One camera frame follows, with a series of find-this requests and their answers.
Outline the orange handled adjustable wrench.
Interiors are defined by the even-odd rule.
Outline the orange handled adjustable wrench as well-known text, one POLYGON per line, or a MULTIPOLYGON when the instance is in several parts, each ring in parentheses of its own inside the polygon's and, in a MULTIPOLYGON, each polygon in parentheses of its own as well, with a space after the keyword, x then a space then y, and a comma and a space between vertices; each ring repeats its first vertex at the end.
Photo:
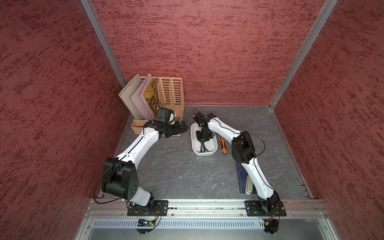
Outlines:
POLYGON ((226 141, 224 139, 221 139, 221 146, 222 146, 222 153, 225 156, 228 153, 228 150, 226 147, 226 141))

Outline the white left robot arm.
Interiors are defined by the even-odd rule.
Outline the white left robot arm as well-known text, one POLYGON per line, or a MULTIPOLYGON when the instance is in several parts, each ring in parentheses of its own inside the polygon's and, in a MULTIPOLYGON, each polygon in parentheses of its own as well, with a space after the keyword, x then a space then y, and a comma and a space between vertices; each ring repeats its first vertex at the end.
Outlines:
POLYGON ((149 215, 154 211, 153 194, 139 186, 137 168, 154 143, 160 138, 170 138, 187 132, 185 121, 172 124, 148 121, 133 143, 115 158, 104 162, 102 191, 119 199, 125 199, 139 208, 139 212, 149 215))

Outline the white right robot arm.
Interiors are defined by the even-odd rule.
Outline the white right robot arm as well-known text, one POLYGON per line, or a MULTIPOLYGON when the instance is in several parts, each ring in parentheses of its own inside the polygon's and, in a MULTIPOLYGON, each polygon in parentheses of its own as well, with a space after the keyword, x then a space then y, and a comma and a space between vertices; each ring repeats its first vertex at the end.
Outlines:
POLYGON ((201 128, 197 134, 200 142, 210 140, 215 133, 231 143, 233 159, 247 171, 256 188, 261 212, 266 216, 273 215, 278 210, 281 200, 259 166, 250 133, 230 127, 212 113, 205 116, 197 112, 194 114, 194 121, 201 128))

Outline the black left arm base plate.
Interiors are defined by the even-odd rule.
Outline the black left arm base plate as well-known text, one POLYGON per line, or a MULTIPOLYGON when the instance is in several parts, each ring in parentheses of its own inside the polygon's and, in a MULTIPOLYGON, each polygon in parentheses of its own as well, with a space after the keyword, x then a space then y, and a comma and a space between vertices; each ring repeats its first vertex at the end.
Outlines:
POLYGON ((130 203, 128 205, 127 216, 166 216, 168 212, 169 201, 167 200, 150 200, 148 205, 143 207, 130 203))

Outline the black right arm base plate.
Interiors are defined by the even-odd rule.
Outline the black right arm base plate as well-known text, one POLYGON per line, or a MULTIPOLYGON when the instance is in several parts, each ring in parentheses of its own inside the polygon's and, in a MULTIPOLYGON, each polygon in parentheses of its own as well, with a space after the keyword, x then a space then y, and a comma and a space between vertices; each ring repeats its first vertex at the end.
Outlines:
POLYGON ((244 201, 248 217, 286 217, 287 213, 282 201, 268 206, 266 202, 244 201))

